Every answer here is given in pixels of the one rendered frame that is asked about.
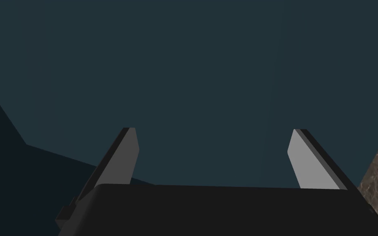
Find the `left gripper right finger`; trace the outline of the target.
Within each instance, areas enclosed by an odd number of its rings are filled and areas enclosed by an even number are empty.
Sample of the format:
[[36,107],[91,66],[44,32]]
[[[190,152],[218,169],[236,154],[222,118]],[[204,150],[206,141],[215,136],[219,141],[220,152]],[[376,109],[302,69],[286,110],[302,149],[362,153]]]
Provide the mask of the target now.
[[300,188],[357,190],[308,130],[293,130],[287,154]]

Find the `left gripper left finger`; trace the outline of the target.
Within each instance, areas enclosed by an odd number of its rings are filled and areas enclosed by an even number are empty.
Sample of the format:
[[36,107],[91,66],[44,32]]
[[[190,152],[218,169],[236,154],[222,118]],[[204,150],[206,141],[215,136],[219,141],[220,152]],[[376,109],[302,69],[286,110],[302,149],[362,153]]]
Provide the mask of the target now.
[[100,184],[130,184],[138,155],[136,129],[123,128],[91,174],[77,201]]

